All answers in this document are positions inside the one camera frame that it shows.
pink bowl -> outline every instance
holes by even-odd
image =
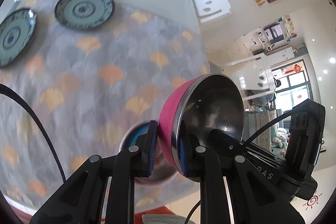
[[[159,117],[159,145],[167,161],[174,167],[175,162],[171,153],[171,131],[177,107],[183,94],[189,86],[196,80],[192,79],[178,87],[167,99]]]

blue and white plate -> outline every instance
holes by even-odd
[[[68,28],[87,30],[106,22],[114,12],[113,0],[60,0],[55,17]]]
[[[19,9],[7,16],[0,25],[0,67],[14,60],[32,40],[36,30],[36,13]]]

metal bolt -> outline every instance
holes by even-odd
[[[204,146],[197,146],[196,147],[196,152],[204,153],[205,152],[205,147]]]
[[[238,155],[235,157],[236,162],[243,163],[245,161],[245,158],[241,155]]]
[[[137,147],[136,145],[132,145],[128,148],[128,150],[131,152],[137,152],[139,150],[139,147]]]
[[[90,158],[89,158],[90,162],[97,162],[99,161],[99,156],[98,155],[92,155]]]

tablecloth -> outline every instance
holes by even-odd
[[[208,73],[200,35],[129,5],[92,31],[58,23],[58,0],[23,0],[37,13],[28,48],[0,69],[0,83],[36,112],[68,178],[90,155],[116,155],[126,131],[157,120],[181,84]],[[39,208],[62,184],[49,147],[30,116],[0,97],[0,189]],[[199,187],[178,175],[166,184],[136,185],[135,210],[177,200]]]

red decoration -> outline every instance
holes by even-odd
[[[319,204],[319,203],[318,203],[319,196],[321,196],[322,194],[317,195],[316,192],[317,192],[317,190],[315,191],[315,194],[313,195],[313,197],[312,197],[310,200],[308,200],[307,203],[305,203],[304,205],[302,205],[302,206],[307,206],[306,210],[307,210],[309,207],[310,207],[311,209],[313,209],[313,205],[314,205],[315,203],[316,203],[316,204]]]
[[[299,73],[299,72],[301,71],[301,68],[302,68],[302,67],[300,67],[300,66],[297,65],[297,64],[294,65],[294,70],[295,70],[296,73]]]

